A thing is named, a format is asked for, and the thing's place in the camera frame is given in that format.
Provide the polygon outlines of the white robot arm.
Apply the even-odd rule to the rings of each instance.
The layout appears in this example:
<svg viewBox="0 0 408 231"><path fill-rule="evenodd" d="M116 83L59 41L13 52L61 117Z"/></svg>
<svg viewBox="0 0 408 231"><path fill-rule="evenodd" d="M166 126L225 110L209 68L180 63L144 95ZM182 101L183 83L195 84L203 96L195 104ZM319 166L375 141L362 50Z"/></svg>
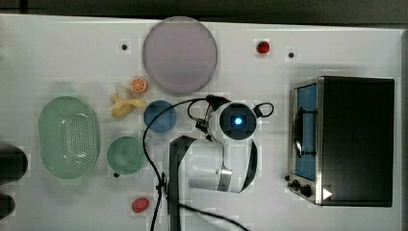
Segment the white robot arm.
<svg viewBox="0 0 408 231"><path fill-rule="evenodd" d="M164 155L168 231L227 231L193 209L190 190L241 193L253 181L258 164L255 112L227 102L209 118L209 138L181 136Z"/></svg>

